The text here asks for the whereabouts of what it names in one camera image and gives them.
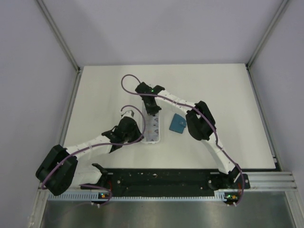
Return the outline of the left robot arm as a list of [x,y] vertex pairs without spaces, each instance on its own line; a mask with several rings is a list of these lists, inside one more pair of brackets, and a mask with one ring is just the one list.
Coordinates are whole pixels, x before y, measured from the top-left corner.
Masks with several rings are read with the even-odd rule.
[[142,139],[137,122],[132,117],[122,117],[118,125],[87,142],[52,147],[36,171],[36,177],[42,189],[48,189],[55,196],[74,187],[110,187],[108,171],[96,159]]

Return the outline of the blue leather card holder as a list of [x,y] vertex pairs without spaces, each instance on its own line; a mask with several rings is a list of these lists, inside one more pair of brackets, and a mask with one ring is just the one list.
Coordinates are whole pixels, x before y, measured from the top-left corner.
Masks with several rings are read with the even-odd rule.
[[183,134],[186,126],[186,119],[179,114],[174,114],[171,124],[169,126],[169,130],[175,133]]

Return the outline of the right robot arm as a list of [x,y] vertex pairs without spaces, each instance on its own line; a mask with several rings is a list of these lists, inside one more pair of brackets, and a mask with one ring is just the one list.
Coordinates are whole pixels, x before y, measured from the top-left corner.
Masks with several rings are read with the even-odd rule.
[[144,82],[135,91],[142,98],[149,115],[168,108],[185,116],[189,134],[207,148],[217,164],[223,185],[233,188],[241,181],[241,186],[245,187],[246,179],[242,170],[225,152],[217,134],[215,119],[205,102],[189,102],[174,96],[162,86],[156,85],[152,88]]

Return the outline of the white plastic basket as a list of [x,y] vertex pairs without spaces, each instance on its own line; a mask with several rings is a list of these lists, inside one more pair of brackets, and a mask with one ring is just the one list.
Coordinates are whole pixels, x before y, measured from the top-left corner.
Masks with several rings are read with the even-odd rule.
[[161,112],[159,111],[155,115],[149,115],[146,111],[145,105],[142,102],[142,114],[146,123],[143,139],[144,144],[156,144],[161,141]]

